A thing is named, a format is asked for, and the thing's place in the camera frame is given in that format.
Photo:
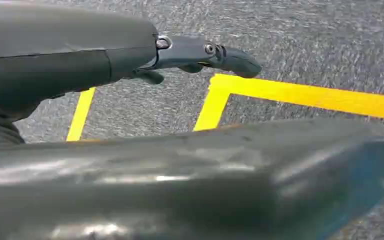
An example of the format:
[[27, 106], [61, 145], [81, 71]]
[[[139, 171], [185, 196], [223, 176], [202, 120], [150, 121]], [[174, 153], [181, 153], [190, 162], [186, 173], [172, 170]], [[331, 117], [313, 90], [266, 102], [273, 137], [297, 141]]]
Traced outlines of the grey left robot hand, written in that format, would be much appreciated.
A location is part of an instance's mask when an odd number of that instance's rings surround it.
[[117, 82], [151, 85], [159, 69], [203, 67], [254, 78], [249, 54], [210, 40], [161, 35], [148, 20], [112, 12], [0, 1], [0, 109], [26, 118], [43, 100]]

